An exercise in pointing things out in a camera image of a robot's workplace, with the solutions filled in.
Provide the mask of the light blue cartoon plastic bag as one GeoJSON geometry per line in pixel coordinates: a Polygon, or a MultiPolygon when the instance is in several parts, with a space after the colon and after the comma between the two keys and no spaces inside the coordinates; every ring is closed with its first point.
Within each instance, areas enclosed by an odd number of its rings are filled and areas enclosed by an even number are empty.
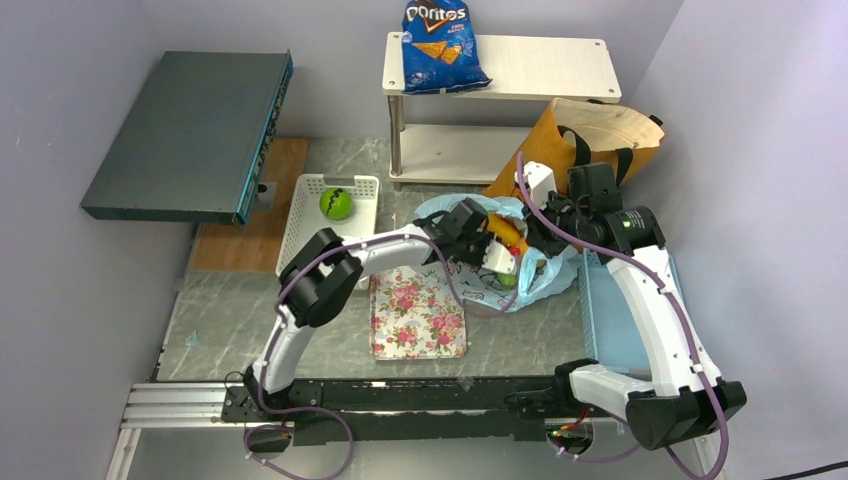
{"type": "MultiPolygon", "coordinates": [[[[489,213],[508,220],[521,218],[523,203],[512,197],[488,198],[480,194],[445,194],[424,201],[415,211],[416,218],[423,218],[439,211],[449,211],[465,198],[480,204],[489,213]]],[[[422,275],[433,274],[440,283],[452,284],[459,298],[474,302],[497,311],[515,312],[536,301],[557,295],[569,288],[577,278],[579,255],[566,248],[560,255],[549,259],[537,249],[528,252],[529,257],[521,260],[518,286],[514,290],[503,288],[496,274],[472,267],[465,263],[448,262],[451,276],[445,276],[444,268],[438,264],[415,268],[422,275]]]]}

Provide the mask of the orange mango toy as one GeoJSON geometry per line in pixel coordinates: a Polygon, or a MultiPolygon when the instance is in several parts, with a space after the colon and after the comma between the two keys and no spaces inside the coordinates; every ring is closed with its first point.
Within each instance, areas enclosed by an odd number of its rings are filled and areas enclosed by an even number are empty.
{"type": "Polygon", "coordinates": [[[511,221],[495,215],[488,216],[487,230],[492,233],[495,239],[504,245],[511,254],[517,255],[520,259],[524,257],[529,245],[527,244],[523,232],[515,226],[511,221]]]}

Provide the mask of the brown Trader Joe's tote bag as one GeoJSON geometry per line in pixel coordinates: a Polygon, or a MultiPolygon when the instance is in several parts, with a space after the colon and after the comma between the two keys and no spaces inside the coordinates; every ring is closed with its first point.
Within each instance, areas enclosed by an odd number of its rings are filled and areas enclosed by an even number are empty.
{"type": "Polygon", "coordinates": [[[554,172],[557,189],[568,190],[568,171],[584,164],[608,163],[622,185],[657,154],[665,132],[655,116],[597,100],[552,100],[516,153],[483,194],[516,197],[516,160],[537,162],[554,172]]]}

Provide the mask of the green round fruit toy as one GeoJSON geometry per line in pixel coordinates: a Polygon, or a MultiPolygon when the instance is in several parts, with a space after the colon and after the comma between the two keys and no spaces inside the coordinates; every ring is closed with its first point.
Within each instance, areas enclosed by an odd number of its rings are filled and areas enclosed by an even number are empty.
{"type": "Polygon", "coordinates": [[[353,197],[344,188],[329,188],[321,194],[319,208],[321,213],[330,220],[345,220],[353,213],[353,197]]]}

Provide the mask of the green cucumber toy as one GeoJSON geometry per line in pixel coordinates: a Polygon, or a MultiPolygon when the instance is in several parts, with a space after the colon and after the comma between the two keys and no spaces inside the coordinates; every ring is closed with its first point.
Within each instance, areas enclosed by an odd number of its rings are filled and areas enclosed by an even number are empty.
{"type": "Polygon", "coordinates": [[[510,289],[510,290],[516,289],[517,286],[518,286],[518,280],[519,280],[519,277],[518,277],[517,274],[506,274],[506,273],[498,273],[497,274],[497,281],[505,289],[510,289]]]}

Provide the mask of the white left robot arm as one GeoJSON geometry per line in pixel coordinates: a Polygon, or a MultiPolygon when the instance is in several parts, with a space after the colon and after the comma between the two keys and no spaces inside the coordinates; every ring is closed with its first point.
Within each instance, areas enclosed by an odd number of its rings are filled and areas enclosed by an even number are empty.
{"type": "Polygon", "coordinates": [[[334,320],[357,283],[397,267],[482,259],[492,239],[488,213],[471,198],[397,230],[345,239],[315,233],[283,268],[276,320],[261,356],[243,374],[248,407],[264,420],[287,406],[296,367],[317,328],[334,320]]]}

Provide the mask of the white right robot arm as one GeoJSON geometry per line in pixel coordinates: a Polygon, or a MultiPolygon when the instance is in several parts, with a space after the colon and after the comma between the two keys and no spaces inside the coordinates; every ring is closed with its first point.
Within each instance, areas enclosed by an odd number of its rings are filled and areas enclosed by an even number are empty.
{"type": "Polygon", "coordinates": [[[557,411],[587,404],[621,416],[647,450],[712,434],[747,403],[738,381],[724,379],[700,342],[674,281],[673,259],[653,212],[626,208],[607,163],[569,171],[567,194],[551,168],[519,162],[515,183],[528,221],[544,234],[595,252],[622,292],[647,354],[651,378],[640,381],[596,361],[567,365],[551,388],[557,411]]]}

